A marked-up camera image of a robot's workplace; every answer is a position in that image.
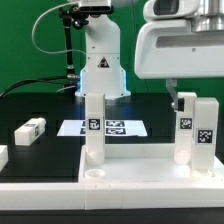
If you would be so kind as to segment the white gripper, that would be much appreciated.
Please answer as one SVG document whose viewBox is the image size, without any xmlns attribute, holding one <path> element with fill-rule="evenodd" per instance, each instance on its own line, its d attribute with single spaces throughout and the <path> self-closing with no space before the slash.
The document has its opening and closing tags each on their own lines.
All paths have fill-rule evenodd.
<svg viewBox="0 0 224 224">
<path fill-rule="evenodd" d="M 134 69 L 140 79 L 167 79 L 172 107 L 183 111 L 176 79 L 224 77 L 224 32 L 193 33 L 185 19 L 150 21 L 138 33 Z"/>
</svg>

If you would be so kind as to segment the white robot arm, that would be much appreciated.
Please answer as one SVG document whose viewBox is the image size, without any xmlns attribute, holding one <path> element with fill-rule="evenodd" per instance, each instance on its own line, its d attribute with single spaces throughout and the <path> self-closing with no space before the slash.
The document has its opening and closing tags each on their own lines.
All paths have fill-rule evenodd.
<svg viewBox="0 0 224 224">
<path fill-rule="evenodd" d="M 86 28 L 81 95 L 115 99 L 125 93 L 120 28 L 109 15 L 137 1 L 68 0 L 74 25 Z M 143 17 L 134 72 L 141 79 L 164 79 L 174 109 L 182 111 L 185 100 L 174 90 L 178 78 L 224 77 L 224 0 L 147 0 Z"/>
</svg>

